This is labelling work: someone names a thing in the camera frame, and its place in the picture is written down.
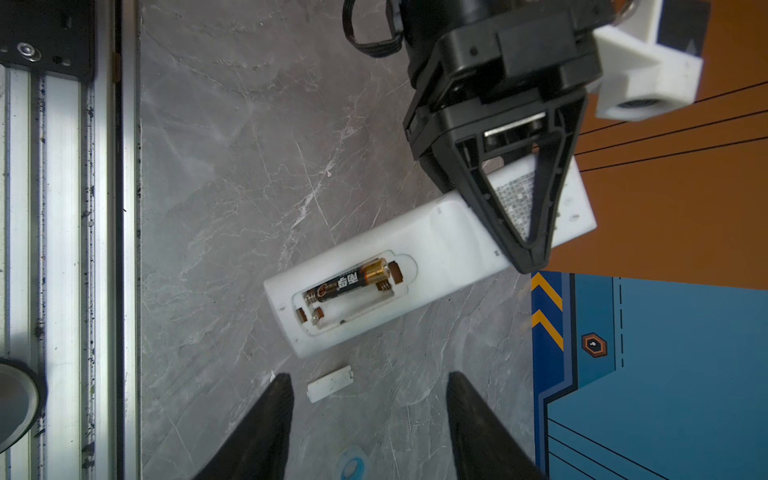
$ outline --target gray marble surface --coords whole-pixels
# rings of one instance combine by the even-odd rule
[[[141,4],[141,458],[190,478],[274,372],[293,377],[287,478],[454,478],[445,382],[463,371],[532,455],[530,280],[510,269],[308,360],[262,283],[435,198],[400,127],[404,51],[347,44],[341,0]],[[359,38],[388,35],[384,3]],[[316,404],[306,384],[345,365]]]

